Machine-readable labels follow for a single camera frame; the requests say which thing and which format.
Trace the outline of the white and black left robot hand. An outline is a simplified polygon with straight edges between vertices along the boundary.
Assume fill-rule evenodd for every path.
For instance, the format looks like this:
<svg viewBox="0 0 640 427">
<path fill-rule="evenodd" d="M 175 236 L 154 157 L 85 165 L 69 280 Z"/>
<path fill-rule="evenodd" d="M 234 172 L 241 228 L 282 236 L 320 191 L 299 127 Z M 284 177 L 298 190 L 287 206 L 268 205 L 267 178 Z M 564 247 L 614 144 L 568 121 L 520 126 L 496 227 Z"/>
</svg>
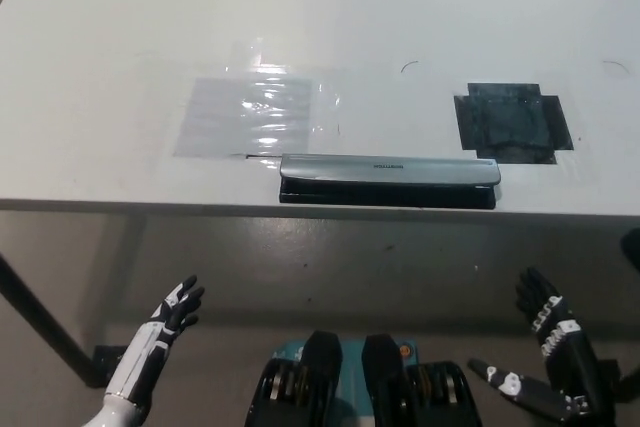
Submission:
<svg viewBox="0 0 640 427">
<path fill-rule="evenodd" d="M 141 407 L 147 403 L 177 338 L 198 322 L 205 289 L 196 275 L 179 283 L 143 323 L 123 354 L 106 388 L 106 395 L 120 397 Z"/>
</svg>

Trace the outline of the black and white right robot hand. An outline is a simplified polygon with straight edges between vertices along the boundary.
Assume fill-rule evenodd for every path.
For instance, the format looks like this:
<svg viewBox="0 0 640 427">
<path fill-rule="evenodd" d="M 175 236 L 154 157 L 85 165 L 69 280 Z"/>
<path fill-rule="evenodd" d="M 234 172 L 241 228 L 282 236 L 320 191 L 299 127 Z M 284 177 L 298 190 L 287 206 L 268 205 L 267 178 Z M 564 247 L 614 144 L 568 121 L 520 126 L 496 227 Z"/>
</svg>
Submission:
<svg viewBox="0 0 640 427">
<path fill-rule="evenodd" d="M 560 426 L 614 426 L 613 394 L 567 299 L 533 267 L 521 272 L 516 293 L 549 381 L 475 358 L 469 369 L 512 404 Z"/>
</svg>

